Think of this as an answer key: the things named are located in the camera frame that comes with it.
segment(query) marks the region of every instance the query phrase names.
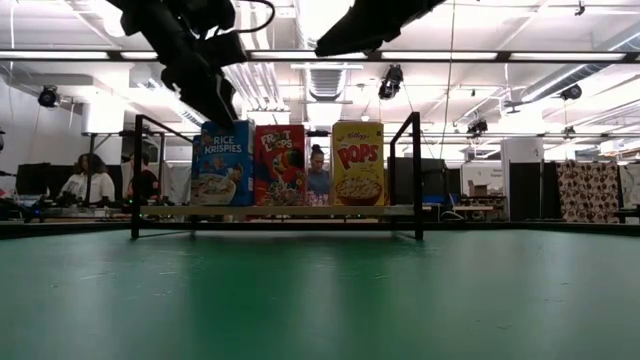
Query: white shirt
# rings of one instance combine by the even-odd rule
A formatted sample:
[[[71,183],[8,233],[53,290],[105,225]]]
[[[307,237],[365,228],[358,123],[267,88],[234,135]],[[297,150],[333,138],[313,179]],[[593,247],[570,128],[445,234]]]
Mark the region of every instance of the white shirt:
[[[62,187],[62,190],[60,190],[60,195],[66,191],[76,197],[84,199],[87,194],[86,179],[87,176],[83,174],[71,175],[69,180],[67,180],[67,183]],[[109,174],[102,173],[93,174],[91,176],[91,194],[89,194],[90,203],[96,203],[102,200],[104,196],[108,197],[109,201],[115,201],[115,192],[116,188],[113,185],[113,180],[111,180]]]

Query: green table surface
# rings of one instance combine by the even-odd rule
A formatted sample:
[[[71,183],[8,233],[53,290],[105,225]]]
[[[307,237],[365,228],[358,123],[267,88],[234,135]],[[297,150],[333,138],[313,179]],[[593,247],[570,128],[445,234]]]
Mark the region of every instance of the green table surface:
[[[636,239],[425,238],[0,241],[0,359],[640,358]]]

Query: blue cereal box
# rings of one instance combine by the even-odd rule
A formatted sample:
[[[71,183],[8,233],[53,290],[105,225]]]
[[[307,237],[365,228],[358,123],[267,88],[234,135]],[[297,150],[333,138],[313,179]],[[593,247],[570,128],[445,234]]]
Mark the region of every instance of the blue cereal box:
[[[202,125],[198,205],[253,204],[253,144],[255,126],[235,121],[226,130],[208,121]]]
[[[193,137],[193,155],[191,156],[191,193],[189,196],[190,205],[198,205],[198,189],[200,186],[200,153],[202,152],[202,141],[200,135]]]

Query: yellow cereal box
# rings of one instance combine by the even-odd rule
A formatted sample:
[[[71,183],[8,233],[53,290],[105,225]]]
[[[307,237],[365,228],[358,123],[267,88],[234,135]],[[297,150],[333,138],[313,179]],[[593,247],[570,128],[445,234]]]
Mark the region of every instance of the yellow cereal box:
[[[384,205],[383,132],[380,123],[340,121],[333,125],[335,205]]]

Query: cereal box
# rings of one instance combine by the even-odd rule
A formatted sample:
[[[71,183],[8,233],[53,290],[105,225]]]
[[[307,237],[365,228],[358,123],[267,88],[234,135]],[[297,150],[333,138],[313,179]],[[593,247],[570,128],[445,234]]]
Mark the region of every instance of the cereal box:
[[[383,125],[340,121],[332,131],[335,205],[384,205]]]
[[[189,195],[189,204],[198,205],[198,187],[200,178],[200,152],[202,150],[202,142],[200,135],[193,137],[193,155],[191,156],[191,192]]]
[[[256,205],[304,205],[307,182],[303,125],[256,127],[255,158]]]
[[[211,121],[202,125],[199,205],[253,204],[254,132],[249,121],[236,121],[231,131]]]

